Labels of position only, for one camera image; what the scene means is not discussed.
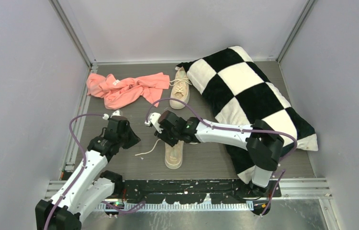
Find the beige sneaker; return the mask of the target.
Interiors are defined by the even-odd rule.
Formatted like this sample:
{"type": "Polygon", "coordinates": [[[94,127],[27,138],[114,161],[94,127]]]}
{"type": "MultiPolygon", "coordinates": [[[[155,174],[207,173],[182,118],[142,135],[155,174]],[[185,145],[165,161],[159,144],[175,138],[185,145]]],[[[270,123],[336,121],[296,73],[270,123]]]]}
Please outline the beige sneaker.
{"type": "Polygon", "coordinates": [[[191,80],[187,77],[186,71],[183,67],[179,68],[175,74],[174,80],[170,81],[171,94],[170,97],[177,99],[171,100],[170,106],[173,109],[182,109],[190,99],[190,86],[192,85],[191,80]]]}
{"type": "Polygon", "coordinates": [[[167,168],[175,170],[182,165],[184,144],[184,141],[179,141],[174,147],[165,144],[164,162],[167,168]]]}

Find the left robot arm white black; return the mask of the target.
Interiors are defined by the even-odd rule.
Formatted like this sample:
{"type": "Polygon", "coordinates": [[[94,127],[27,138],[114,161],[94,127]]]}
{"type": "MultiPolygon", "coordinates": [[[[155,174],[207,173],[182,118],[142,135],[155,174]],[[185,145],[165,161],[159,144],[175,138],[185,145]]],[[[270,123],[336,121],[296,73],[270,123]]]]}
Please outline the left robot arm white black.
{"type": "Polygon", "coordinates": [[[48,201],[40,200],[36,205],[37,229],[79,230],[104,199],[123,194],[122,176],[104,168],[120,149],[136,145],[140,138],[119,110],[102,118],[108,125],[90,141],[78,168],[48,201]]]}

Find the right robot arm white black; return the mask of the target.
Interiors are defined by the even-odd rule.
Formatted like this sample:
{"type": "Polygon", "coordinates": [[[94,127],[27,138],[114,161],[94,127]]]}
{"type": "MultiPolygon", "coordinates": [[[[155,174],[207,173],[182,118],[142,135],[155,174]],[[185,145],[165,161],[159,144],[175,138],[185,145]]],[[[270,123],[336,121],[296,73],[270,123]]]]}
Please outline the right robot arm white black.
{"type": "Polygon", "coordinates": [[[269,190],[271,175],[276,171],[284,144],[280,134],[262,121],[252,125],[220,124],[198,117],[188,120],[171,111],[151,113],[145,125],[155,128],[155,136],[170,146],[179,141],[185,143],[220,143],[241,148],[248,152],[254,163],[252,175],[247,179],[250,191],[263,196],[269,190]]]}

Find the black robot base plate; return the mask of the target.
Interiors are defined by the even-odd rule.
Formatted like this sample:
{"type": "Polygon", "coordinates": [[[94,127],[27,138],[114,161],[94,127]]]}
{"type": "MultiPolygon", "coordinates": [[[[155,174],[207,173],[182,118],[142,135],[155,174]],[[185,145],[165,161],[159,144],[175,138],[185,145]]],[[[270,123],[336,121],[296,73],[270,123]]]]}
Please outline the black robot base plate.
{"type": "Polygon", "coordinates": [[[240,179],[192,179],[192,180],[125,180],[108,198],[137,204],[201,204],[210,199],[213,204],[239,204],[248,200],[267,200],[273,194],[275,180],[269,182],[263,195],[253,193],[250,185],[240,179]]]}

